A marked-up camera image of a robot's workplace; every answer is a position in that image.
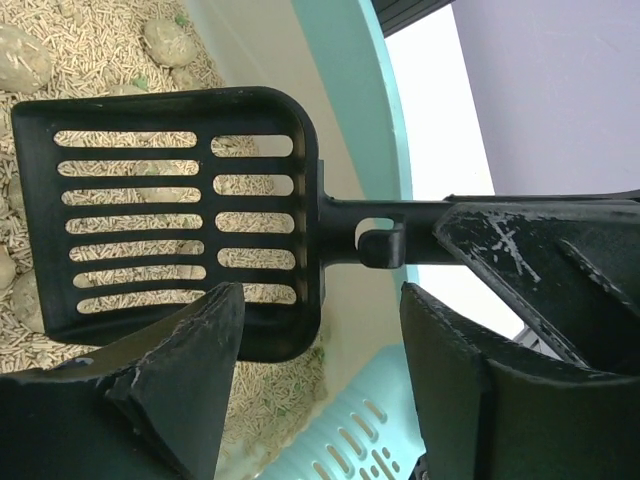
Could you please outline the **teal plastic litter box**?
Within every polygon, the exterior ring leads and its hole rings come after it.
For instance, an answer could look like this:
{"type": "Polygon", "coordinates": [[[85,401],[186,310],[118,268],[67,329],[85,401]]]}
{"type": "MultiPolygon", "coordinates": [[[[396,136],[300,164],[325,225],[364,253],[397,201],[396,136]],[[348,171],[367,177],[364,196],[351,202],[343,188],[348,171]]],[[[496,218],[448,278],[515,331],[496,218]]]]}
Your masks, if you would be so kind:
{"type": "MultiPolygon", "coordinates": [[[[328,192],[411,195],[408,141],[384,37],[367,1],[189,1],[188,16],[231,86],[296,99],[317,130],[328,192]]],[[[278,458],[234,442],[220,479],[406,479],[424,446],[401,340],[395,271],[334,266],[323,332],[328,396],[278,458]]]]}

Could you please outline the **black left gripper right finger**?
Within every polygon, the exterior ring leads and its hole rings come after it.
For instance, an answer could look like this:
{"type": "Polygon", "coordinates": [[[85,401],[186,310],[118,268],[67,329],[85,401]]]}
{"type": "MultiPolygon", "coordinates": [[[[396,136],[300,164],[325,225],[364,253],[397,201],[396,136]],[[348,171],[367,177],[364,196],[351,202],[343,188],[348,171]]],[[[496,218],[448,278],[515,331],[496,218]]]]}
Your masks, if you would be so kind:
{"type": "Polygon", "coordinates": [[[526,348],[420,286],[401,330],[432,479],[635,479],[639,380],[526,348]]]}

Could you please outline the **black slotted litter scoop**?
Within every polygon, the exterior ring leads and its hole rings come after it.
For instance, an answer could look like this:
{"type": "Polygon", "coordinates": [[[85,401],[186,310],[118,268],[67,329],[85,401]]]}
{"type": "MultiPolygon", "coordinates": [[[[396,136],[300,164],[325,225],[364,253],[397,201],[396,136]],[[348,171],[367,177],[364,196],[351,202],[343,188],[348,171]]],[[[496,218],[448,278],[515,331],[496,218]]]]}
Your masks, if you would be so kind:
{"type": "Polygon", "coordinates": [[[562,359],[639,368],[639,196],[338,200],[304,109],[268,87],[28,101],[11,113],[44,331],[105,345],[180,307],[250,301],[240,356],[281,362],[321,322],[324,272],[463,264],[562,359]]]}

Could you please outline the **black trash bin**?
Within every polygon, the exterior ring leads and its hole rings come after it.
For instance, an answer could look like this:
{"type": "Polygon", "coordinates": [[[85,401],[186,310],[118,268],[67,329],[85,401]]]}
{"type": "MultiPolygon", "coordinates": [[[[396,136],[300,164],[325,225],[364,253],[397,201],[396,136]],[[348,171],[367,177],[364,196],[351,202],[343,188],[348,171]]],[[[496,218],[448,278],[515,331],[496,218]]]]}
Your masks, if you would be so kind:
{"type": "Polygon", "coordinates": [[[450,5],[453,0],[372,0],[385,38],[450,5]]]}

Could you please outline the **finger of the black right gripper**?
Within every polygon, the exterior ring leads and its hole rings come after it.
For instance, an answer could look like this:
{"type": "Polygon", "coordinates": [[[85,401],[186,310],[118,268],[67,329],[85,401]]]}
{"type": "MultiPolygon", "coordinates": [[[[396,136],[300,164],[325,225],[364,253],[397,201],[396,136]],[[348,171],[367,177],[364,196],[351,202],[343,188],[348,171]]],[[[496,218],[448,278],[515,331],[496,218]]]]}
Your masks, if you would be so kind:
{"type": "Polygon", "coordinates": [[[638,203],[458,204],[434,234],[561,359],[638,372],[638,203]]]}

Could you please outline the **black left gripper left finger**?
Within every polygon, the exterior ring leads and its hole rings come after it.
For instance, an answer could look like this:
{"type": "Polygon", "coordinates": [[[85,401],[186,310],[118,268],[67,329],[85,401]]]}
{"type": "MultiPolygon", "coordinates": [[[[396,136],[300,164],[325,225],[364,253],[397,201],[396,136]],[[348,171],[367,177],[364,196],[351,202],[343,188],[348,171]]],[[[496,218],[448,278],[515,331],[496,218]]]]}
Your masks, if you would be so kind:
{"type": "Polygon", "coordinates": [[[244,325],[223,283],[51,369],[1,378],[5,479],[211,479],[244,325]]]}

